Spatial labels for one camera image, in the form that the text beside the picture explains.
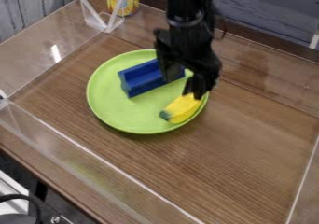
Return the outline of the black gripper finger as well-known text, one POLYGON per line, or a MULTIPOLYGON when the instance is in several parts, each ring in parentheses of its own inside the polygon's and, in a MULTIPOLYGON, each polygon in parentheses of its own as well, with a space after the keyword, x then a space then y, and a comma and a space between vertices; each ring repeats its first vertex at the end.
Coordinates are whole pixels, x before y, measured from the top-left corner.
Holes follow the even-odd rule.
POLYGON ((166 82, 173 82, 183 72, 181 59, 169 56, 159 56, 159 70, 166 82))
POLYGON ((195 73, 186 82, 183 95, 194 94, 194 98, 201 100, 203 95, 213 90, 219 82, 219 75, 205 75, 195 73))

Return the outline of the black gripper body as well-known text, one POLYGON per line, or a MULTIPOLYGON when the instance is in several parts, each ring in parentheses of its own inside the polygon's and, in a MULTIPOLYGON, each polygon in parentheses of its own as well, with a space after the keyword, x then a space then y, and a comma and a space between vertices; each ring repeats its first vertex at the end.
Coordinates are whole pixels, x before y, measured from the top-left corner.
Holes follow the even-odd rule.
POLYGON ((181 59, 182 66, 205 75, 219 75, 222 61, 213 50, 215 20, 167 20, 167 29, 155 29, 155 49, 159 56, 181 59))

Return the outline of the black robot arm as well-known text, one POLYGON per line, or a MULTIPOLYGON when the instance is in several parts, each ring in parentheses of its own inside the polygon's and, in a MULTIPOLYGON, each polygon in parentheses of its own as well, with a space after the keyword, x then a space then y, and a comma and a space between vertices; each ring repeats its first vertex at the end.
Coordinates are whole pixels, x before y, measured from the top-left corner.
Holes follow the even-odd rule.
POLYGON ((166 19, 169 29, 154 31, 159 69, 167 82, 178 77, 182 66, 193 71, 182 94, 193 93, 199 100, 215 87, 222 69, 213 50, 214 0, 167 0, 166 19))

